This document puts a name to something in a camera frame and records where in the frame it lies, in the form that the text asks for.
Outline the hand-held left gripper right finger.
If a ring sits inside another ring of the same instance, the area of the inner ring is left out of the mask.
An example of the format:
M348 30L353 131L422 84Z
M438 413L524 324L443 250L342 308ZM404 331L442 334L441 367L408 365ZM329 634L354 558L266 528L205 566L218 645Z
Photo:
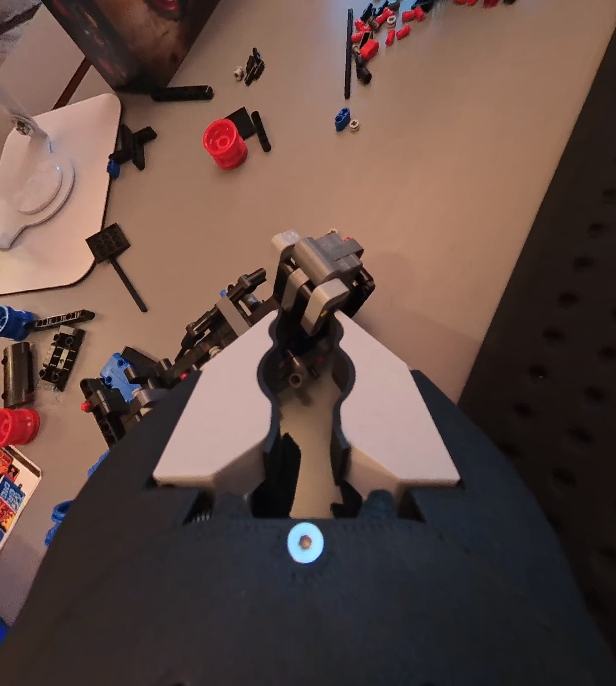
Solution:
M386 491L399 503L416 488L455 487L461 480L441 433L404 361L345 313L330 326L334 483L366 500Z

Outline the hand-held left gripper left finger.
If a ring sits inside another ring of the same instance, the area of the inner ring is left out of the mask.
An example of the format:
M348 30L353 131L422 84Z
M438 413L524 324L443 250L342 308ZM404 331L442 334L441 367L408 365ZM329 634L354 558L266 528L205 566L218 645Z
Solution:
M245 496L264 480L273 409L259 366L276 317L266 315L203 367L154 468L159 486Z

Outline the toy brick vehicle chassis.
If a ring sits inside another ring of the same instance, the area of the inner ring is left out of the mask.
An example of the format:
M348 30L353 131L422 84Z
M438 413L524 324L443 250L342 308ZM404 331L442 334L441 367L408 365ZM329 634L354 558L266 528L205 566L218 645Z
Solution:
M173 362L125 347L109 358L98 377L81 380L81 409L95 419L108 448L166 391L200 371L276 310L282 312L286 333L271 368L271 387L298 389L308 378L318 379L330 350L328 318L336 311L353 316L374 291L374 279L362 262L364 249L336 230L318 238L287 231L276 235L271 247L276 265L270 273L274 284L269 298L259 300L254 294L267 279L265 269L244 274L221 292L210 310L186 326Z

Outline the grey desk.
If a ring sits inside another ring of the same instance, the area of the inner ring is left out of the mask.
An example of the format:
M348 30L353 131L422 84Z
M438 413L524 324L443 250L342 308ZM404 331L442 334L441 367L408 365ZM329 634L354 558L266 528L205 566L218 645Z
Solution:
M78 382L124 346L173 357L187 323L267 265L277 233L359 240L376 290L356 321L459 398L616 27L616 1L446 5L382 47L371 84L355 82L346 102L347 9L367 3L220 1L173 79L209 84L212 101L120 95L125 122L158 134L145 170L127 165L110 185L106 213L131 242L121 264L148 313L107 264L69 288L0 297L41 316L96 314L67 390L40 394L40 433L24 452L42 480L0 553L6 624L45 555L53 507L76 496L104 451ZM234 71L253 47L265 70L246 86ZM224 171L202 137L243 106L259 112L271 151L254 135L245 162ZM346 107L356 133L335 130Z

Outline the long black axle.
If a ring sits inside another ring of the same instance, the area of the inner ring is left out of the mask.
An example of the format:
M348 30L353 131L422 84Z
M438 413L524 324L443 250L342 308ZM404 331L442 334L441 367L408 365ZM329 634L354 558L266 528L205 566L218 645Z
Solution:
M134 287L134 285L132 284L131 280L129 279L129 277L126 275L126 273L124 272L124 270L120 266L117 258L111 258L110 264L113 267L113 269L115 270L117 276L119 277L119 279L121 280L123 285L125 286L128 294L130 295L132 300L135 302L135 304L139 308L139 311L142 313L148 313L149 309L148 309L147 305L144 303L143 299L141 298L141 296L137 292L137 290Z
M346 30L346 57L344 71L344 98L348 100L351 96L352 86L352 35L354 28L354 12L352 8L347 10L347 30Z

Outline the blue wheel rim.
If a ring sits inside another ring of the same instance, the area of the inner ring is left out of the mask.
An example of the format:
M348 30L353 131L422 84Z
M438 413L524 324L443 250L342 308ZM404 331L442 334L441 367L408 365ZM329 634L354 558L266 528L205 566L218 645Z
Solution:
M56 535L58 529L62 525L62 522L64 521L67 512L69 511L73 502L74 500L68 500L58 503L56 506L54 506L50 517L51 526L48 529L44 540L44 545L46 546L46 548L48 548L51 545L54 536Z
M21 342L33 328L36 316L25 310L18 310L0 304L0 338Z

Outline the black holed beam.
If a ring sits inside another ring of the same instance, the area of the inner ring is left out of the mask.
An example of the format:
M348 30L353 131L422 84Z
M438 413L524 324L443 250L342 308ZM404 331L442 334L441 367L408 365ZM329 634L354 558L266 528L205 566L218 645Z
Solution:
M36 319L28 322L27 328L32 331L53 330L61 326L74 327L77 324L90 322L95 319L95 313L90 310L77 310L63 315Z
M251 120L254 127L255 135L260 143L262 150L265 153L271 151L271 143L262 122L261 116L257 110L251 112Z

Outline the black cylinder brick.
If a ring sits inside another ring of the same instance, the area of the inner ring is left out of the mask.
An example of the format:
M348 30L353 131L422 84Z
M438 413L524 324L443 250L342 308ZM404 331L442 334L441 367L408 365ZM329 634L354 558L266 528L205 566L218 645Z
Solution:
M35 398L35 376L31 346L15 342L4 349L4 391L1 396L6 409L30 406Z

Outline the red wheel rim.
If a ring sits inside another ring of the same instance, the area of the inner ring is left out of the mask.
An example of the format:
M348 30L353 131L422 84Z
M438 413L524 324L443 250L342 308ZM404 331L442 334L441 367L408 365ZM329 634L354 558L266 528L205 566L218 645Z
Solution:
M205 130L202 143L217 166L231 171L247 158L247 146L235 124L229 119L218 119Z
M35 409L0 409L0 449L18 447L33 441L40 428Z

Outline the black perforated panel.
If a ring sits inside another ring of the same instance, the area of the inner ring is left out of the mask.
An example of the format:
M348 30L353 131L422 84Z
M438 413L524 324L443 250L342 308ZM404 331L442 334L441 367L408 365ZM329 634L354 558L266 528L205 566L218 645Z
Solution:
M616 660L616 29L461 395Z

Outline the white stand base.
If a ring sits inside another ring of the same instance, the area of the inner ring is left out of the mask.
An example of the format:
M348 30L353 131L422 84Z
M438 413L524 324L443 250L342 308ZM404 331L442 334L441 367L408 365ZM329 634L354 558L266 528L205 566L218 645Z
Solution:
M103 227L108 155L121 102L112 93L28 119L0 158L0 296L69 287L90 271L86 238Z

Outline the black bent beam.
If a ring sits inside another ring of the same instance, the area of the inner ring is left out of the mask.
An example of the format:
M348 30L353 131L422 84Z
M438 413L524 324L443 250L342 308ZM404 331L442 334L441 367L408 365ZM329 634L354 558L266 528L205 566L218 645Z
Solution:
M144 136L148 127L133 132L127 125L120 124L118 128L118 147L108 156L107 172L111 178L118 178L121 166L131 162L139 170L145 169Z

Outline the dark flat panel piece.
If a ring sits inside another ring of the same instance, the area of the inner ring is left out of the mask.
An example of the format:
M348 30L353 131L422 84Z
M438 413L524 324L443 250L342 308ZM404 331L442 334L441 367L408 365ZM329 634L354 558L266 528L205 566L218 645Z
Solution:
M224 118L234 124L239 136L244 141L256 135L256 129L252 121L252 117L250 116L246 107L243 106Z

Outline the thick black beam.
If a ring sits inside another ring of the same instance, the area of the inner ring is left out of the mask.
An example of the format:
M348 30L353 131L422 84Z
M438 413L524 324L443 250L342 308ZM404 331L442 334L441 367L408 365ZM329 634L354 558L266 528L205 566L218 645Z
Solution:
M215 91L210 85L168 86L154 89L150 98L155 102L210 101Z

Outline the pile of small brick pieces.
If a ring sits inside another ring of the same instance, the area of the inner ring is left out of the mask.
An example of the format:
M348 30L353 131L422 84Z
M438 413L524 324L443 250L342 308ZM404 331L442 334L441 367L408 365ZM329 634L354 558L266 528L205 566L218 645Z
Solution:
M382 47L406 38L412 25L435 18L446 5L492 9L514 1L370 1L360 14L354 8L352 81L367 86L372 81L370 63Z

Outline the toy set box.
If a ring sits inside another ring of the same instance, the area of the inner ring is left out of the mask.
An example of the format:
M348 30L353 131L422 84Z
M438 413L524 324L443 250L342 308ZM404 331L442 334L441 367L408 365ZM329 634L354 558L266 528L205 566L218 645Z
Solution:
M169 85L218 1L44 1L111 89Z

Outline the black frame brick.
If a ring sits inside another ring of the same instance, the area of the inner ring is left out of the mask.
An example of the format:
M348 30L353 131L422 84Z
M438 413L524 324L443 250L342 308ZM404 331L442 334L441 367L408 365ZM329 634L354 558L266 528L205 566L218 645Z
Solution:
M60 326L38 371L38 381L43 387L55 392L65 390L85 335L82 328Z

